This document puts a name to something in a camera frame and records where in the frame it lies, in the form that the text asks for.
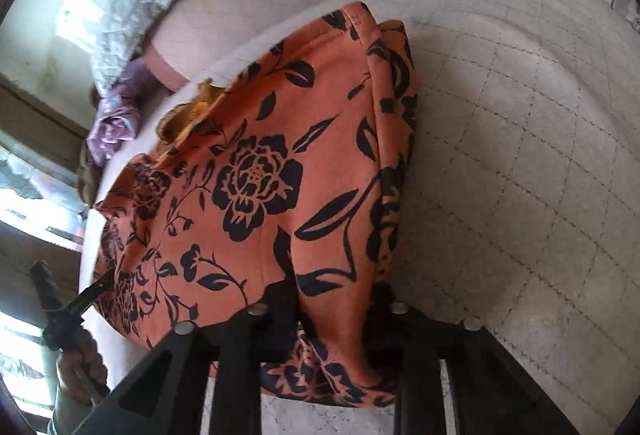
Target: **floral print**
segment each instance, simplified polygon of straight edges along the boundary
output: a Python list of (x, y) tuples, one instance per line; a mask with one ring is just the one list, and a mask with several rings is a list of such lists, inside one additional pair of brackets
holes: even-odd
[(416, 84), (402, 24), (378, 25), (359, 2), (271, 47), (97, 204), (95, 277), (115, 271), (97, 309), (152, 348), (178, 322), (225, 322), (284, 281), (298, 331), (288, 361), (262, 366), (263, 389), (390, 404), (393, 377), (357, 343), (398, 245)]

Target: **screw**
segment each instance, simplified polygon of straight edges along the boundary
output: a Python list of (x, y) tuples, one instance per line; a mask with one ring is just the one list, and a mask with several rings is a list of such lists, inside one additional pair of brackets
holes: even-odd
[(190, 321), (181, 321), (174, 326), (174, 332), (178, 335), (185, 336), (191, 334), (195, 326)]
[(462, 322), (462, 325), (465, 327), (465, 330), (468, 330), (471, 332), (477, 332), (478, 330), (482, 330), (482, 323), (480, 322), (480, 320), (476, 318), (466, 318)]
[(247, 307), (247, 312), (251, 316), (264, 316), (269, 311), (269, 307), (264, 303), (254, 303)]
[(401, 301), (394, 301), (389, 305), (389, 310), (392, 314), (407, 314), (409, 305)]

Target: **hand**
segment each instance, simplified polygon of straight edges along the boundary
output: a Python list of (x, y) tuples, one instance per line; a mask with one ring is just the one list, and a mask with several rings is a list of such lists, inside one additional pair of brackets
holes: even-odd
[(56, 366), (58, 368), (58, 380), (60, 389), (74, 401), (83, 404), (91, 404), (91, 396), (76, 375), (76, 369), (82, 363), (90, 367), (89, 375), (98, 383), (107, 383), (107, 368), (102, 362), (102, 356), (98, 353), (98, 344), (85, 329), (79, 329), (75, 335), (79, 349), (67, 349), (58, 356)]

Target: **sleeve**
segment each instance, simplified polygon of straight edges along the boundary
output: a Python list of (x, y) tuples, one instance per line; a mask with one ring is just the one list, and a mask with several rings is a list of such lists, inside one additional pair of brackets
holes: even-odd
[(47, 435), (71, 435), (91, 410), (90, 405), (74, 401), (58, 388), (56, 406), (47, 426)]

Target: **purple fabric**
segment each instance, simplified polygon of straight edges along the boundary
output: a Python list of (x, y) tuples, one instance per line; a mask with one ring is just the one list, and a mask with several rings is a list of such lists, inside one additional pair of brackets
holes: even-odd
[(135, 139), (142, 124), (138, 107), (157, 86), (158, 80), (142, 58), (129, 62), (118, 82), (100, 100), (94, 127), (86, 139), (96, 165), (104, 166), (122, 141)]

